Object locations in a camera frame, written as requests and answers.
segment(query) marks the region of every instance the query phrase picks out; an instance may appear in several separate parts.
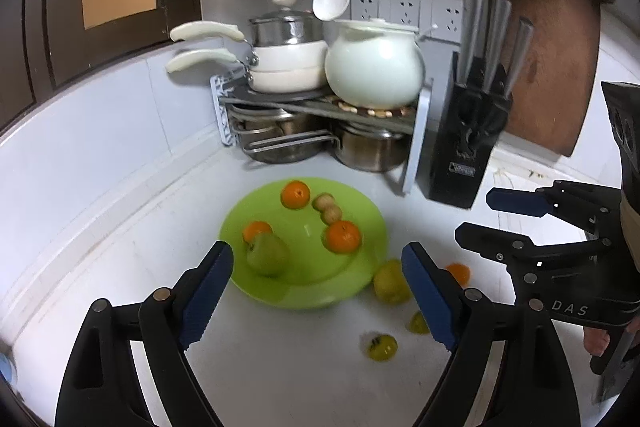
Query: metal rivet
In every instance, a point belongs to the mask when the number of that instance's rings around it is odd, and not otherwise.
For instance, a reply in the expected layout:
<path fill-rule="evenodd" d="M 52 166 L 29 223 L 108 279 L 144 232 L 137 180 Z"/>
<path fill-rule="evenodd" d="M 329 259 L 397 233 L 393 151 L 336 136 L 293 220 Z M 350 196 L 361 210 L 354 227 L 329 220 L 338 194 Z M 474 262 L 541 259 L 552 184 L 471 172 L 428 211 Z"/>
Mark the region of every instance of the metal rivet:
<path fill-rule="evenodd" d="M 158 288 L 154 291 L 154 300 L 156 301 L 166 301 L 171 295 L 171 290 L 169 288 Z"/>
<path fill-rule="evenodd" d="M 107 299 L 98 299 L 91 305 L 91 309 L 94 312 L 101 312 L 109 305 L 109 301 Z"/>
<path fill-rule="evenodd" d="M 535 312 L 541 312 L 543 309 L 545 309 L 545 305 L 540 299 L 531 299 L 529 301 L 529 308 L 531 308 Z"/>
<path fill-rule="evenodd" d="M 482 292 L 475 288 L 467 288 L 465 290 L 465 297 L 470 301 L 477 302 L 482 298 Z"/>

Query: knife block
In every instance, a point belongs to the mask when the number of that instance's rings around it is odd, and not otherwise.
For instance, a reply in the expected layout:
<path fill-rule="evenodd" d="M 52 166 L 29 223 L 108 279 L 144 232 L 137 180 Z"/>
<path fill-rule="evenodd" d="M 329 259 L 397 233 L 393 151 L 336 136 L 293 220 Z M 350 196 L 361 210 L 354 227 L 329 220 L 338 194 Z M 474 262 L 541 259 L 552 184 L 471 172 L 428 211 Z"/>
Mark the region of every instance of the knife block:
<path fill-rule="evenodd" d="M 452 91 L 431 156 L 429 198 L 471 208 L 491 151 L 507 125 L 513 97 L 502 95 L 506 72 L 501 64 L 489 93 L 482 92 L 482 58 L 474 58 L 466 86 L 457 82 L 457 64 L 454 52 L 449 72 Z"/>

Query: wooden cutting board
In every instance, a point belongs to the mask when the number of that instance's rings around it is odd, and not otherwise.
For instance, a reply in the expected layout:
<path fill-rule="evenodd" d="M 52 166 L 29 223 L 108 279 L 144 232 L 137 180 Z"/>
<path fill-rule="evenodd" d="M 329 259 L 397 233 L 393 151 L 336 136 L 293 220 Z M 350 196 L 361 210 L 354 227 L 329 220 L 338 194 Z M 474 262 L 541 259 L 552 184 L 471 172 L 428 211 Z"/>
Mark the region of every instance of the wooden cutting board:
<path fill-rule="evenodd" d="M 600 0 L 511 0 L 513 10 L 502 50 L 508 67 L 525 16 L 536 27 L 513 88 L 506 131 L 571 156 L 591 98 L 600 44 Z"/>

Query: white countertop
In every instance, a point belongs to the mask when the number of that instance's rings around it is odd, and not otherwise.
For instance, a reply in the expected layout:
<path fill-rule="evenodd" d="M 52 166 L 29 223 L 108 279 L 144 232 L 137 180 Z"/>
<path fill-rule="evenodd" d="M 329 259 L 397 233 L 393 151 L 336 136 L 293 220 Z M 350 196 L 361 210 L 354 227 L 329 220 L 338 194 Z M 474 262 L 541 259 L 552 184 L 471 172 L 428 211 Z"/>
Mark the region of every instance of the white countertop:
<path fill-rule="evenodd" d="M 66 360 L 91 302 L 101 297 L 114 306 L 139 302 L 157 287 L 174 285 L 207 253 L 236 201 L 281 178 L 322 176 L 357 188 L 385 218 L 390 257 L 399 257 L 408 242 L 420 241 L 440 267 L 465 263 L 472 270 L 471 286 L 494 301 L 513 302 L 505 267 L 455 243 L 460 223 L 525 233 L 539 245 L 584 239 L 552 217 L 513 216 L 486 206 L 484 195 L 493 186 L 533 190 L 551 184 L 533 171 L 517 175 L 522 172 L 529 171 L 492 160 L 476 204 L 461 210 L 425 199 L 417 187 L 406 197 L 395 196 L 398 171 L 354 171 L 326 153 L 297 164 L 266 166 L 239 150 L 220 150 L 129 217 L 55 289 L 15 343 L 18 390 L 34 412 L 53 423 Z M 406 330 L 416 310 L 413 300 L 398 307 L 382 305 L 367 288 L 327 309 L 284 311 L 250 299 L 230 283 L 202 340 L 187 357 L 227 427 L 410 426 L 448 358 L 430 335 Z M 596 377 L 582 348 L 582 328 L 556 326 L 574 375 L 583 425 L 594 425 L 599 417 L 591 404 Z M 398 353 L 389 362 L 376 363 L 362 354 L 360 344 L 373 331 L 398 340 Z M 487 378 L 495 378 L 499 347 L 494 345 Z M 152 417 L 157 425 L 168 426 L 137 343 L 134 357 Z M 490 392 L 487 385 L 481 388 L 468 425 L 480 421 Z"/>

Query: orange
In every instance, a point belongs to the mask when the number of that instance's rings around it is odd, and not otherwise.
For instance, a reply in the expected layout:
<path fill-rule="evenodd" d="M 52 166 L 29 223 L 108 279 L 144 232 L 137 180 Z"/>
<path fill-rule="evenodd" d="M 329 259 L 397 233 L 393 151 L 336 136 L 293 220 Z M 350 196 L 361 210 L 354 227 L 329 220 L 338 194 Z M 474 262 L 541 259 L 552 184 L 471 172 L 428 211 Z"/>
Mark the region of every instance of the orange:
<path fill-rule="evenodd" d="M 334 253 L 351 253 L 358 249 L 362 236 L 351 221 L 336 221 L 324 230 L 324 244 Z"/>
<path fill-rule="evenodd" d="M 298 210 L 306 206 L 311 198 L 311 192 L 303 182 L 292 181 L 287 183 L 280 193 L 280 202 L 283 206 Z"/>
<path fill-rule="evenodd" d="M 244 227 L 244 230 L 242 230 L 242 238 L 246 242 L 251 243 L 256 235 L 264 232 L 273 233 L 273 230 L 271 230 L 271 225 L 269 225 L 269 223 L 265 221 L 252 221 L 246 227 Z"/>
<path fill-rule="evenodd" d="M 452 274 L 453 278 L 458 281 L 460 286 L 465 287 L 471 279 L 471 270 L 466 264 L 452 263 L 447 266 L 447 270 Z"/>

